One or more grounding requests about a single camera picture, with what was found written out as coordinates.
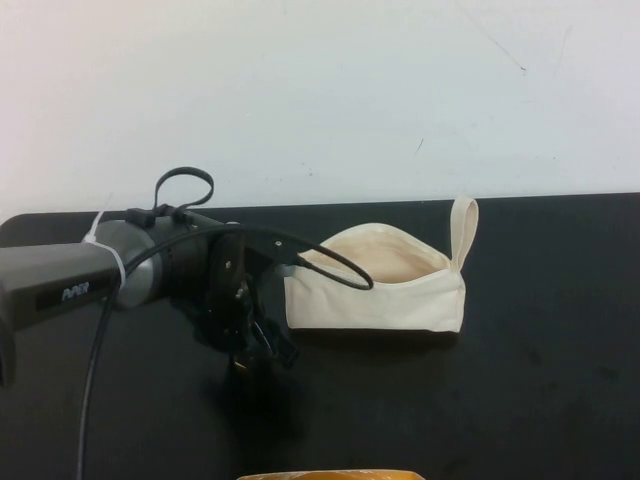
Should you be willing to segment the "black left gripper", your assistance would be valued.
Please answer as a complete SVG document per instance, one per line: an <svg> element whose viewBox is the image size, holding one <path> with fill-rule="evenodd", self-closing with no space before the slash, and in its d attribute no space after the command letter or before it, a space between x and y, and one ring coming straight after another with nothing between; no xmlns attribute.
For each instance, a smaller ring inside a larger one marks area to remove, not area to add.
<svg viewBox="0 0 640 480"><path fill-rule="evenodd" d="M246 270L246 241L242 234L224 234L213 244L204 296L202 336L220 352L229 353L233 374L252 374L269 359L290 369L298 348L272 319L258 321L260 312Z"/></svg>

